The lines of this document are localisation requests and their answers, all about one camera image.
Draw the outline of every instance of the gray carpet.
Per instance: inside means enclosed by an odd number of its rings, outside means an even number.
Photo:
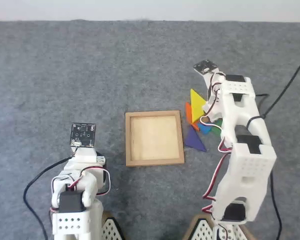
[[[39,170],[70,154],[72,122],[97,124],[96,148],[112,176],[100,199],[128,239],[181,239],[209,203],[201,195],[221,157],[219,139],[201,136],[207,153],[185,147],[184,165],[128,168],[124,113],[180,110],[184,137],[190,88],[206,93],[192,66],[206,58],[270,93],[265,109],[300,63],[300,23],[0,22],[0,240],[43,238],[22,194]],[[300,240],[300,74],[266,123],[277,153],[281,239]],[[29,191],[49,234],[50,180],[61,169]],[[270,191],[248,227],[275,239]]]

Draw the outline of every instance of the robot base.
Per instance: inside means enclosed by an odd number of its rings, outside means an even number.
[[[256,240],[244,225],[224,225],[227,240]],[[226,231],[215,225],[209,214],[198,214],[193,219],[182,240],[226,240]]]

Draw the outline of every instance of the wooden base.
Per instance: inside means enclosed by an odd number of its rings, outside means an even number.
[[[126,165],[184,164],[179,111],[125,114]]]

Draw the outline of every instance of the green tangram piece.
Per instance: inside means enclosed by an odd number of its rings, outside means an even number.
[[[222,125],[222,118],[218,119],[218,120],[215,121],[213,124],[216,124],[216,125],[218,125],[219,127],[221,127],[221,125]],[[213,127],[211,128],[211,132],[213,132],[213,133],[214,133],[215,135],[217,135],[217,136],[220,136],[220,134],[221,134],[221,130],[220,130],[219,128],[215,127],[215,126],[213,126]]]

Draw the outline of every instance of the yellow triangle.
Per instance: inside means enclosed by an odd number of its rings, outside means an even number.
[[[205,114],[202,107],[206,104],[206,100],[204,100],[195,90],[191,88],[190,90],[190,98],[191,98],[191,115],[192,115],[192,123],[197,121],[202,115]]]

